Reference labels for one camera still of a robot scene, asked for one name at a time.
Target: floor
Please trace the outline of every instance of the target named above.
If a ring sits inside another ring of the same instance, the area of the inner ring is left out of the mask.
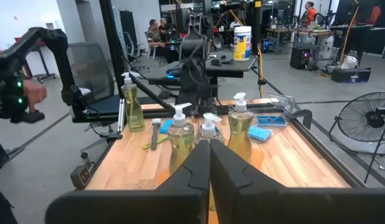
[[[364,57],[362,67],[372,68],[368,83],[337,84],[312,72],[291,68],[288,51],[279,55],[264,55],[264,76],[269,81],[265,91],[292,96],[296,99],[298,108],[312,110],[315,121],[311,130],[315,136],[359,178],[364,179],[369,156],[347,154],[325,135],[332,125],[334,116],[338,115],[346,104],[329,101],[348,101],[365,93],[385,91],[385,60]],[[162,75],[155,71],[157,71],[155,68],[151,69],[148,76]],[[244,78],[238,80],[225,78],[219,84],[221,100],[231,99],[237,91],[245,91],[248,98],[253,98],[258,93],[257,75],[254,72],[247,72]],[[59,94],[62,88],[61,81],[47,79],[44,85],[47,87],[48,97],[38,105],[38,109],[45,113],[44,121],[31,125],[10,124],[9,121],[0,119],[2,145],[9,149],[26,147],[25,151],[0,170],[0,189],[15,206],[14,213],[19,223],[25,224],[43,223],[48,204],[60,194],[74,189],[69,175],[77,165],[82,164],[79,151],[98,140],[93,131],[85,131],[87,124],[72,123],[68,116],[68,108],[63,104]],[[159,89],[152,86],[150,88],[159,93]],[[333,134],[351,147],[375,146],[349,140],[338,131],[338,128]],[[89,152],[97,156],[104,148],[104,143],[95,144]],[[377,160],[385,167],[385,156],[377,157]],[[377,174],[370,177],[368,185],[384,187],[385,171],[379,170],[376,166],[373,166],[373,169]]]

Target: fan guard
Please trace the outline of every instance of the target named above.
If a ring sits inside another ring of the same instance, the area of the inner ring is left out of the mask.
[[[368,93],[350,101],[338,118],[340,131],[361,142],[377,142],[385,130],[385,92]]]

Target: bottle cap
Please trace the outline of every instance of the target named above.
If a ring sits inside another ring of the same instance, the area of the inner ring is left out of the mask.
[[[125,85],[132,84],[130,74],[128,72],[123,72],[122,76],[124,77],[123,81],[125,82]]]
[[[222,118],[212,113],[204,113],[204,118],[204,124],[201,126],[201,135],[205,138],[214,137],[216,135],[216,126],[213,121],[219,122]]]
[[[237,102],[235,103],[235,110],[238,112],[247,111],[247,102],[244,99],[245,95],[245,93],[239,92],[234,96],[234,99],[237,100]]]
[[[173,126],[183,127],[187,124],[186,115],[183,113],[183,108],[191,106],[191,103],[183,103],[180,105],[174,105],[173,108],[176,114],[173,116]]]

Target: person's hand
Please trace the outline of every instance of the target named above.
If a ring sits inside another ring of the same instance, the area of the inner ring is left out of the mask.
[[[24,80],[24,93],[28,97],[29,112],[35,111],[35,105],[47,97],[44,85],[36,84],[32,80]]]

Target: soap bottle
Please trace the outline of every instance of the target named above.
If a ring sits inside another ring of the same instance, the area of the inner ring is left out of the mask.
[[[191,103],[174,105],[176,114],[173,116],[173,125],[168,129],[168,138],[171,145],[170,175],[184,162],[189,153],[194,149],[194,125],[188,123],[183,108]]]
[[[244,100],[245,93],[237,93],[235,108],[229,111],[230,140],[229,149],[237,153],[245,161],[250,162],[252,156],[252,144],[248,130],[254,118],[254,114],[247,110],[247,102]]]
[[[213,121],[220,122],[221,120],[222,118],[212,113],[204,113],[204,124],[201,126],[201,133],[197,134],[194,138],[195,145],[202,140],[210,142],[211,139],[217,139],[224,143],[224,137],[221,133],[216,132],[216,126],[213,123]]]
[[[129,131],[136,133],[144,130],[143,110],[137,99],[137,86],[131,82],[128,72],[122,74],[125,84],[121,87],[125,96],[125,115]]]

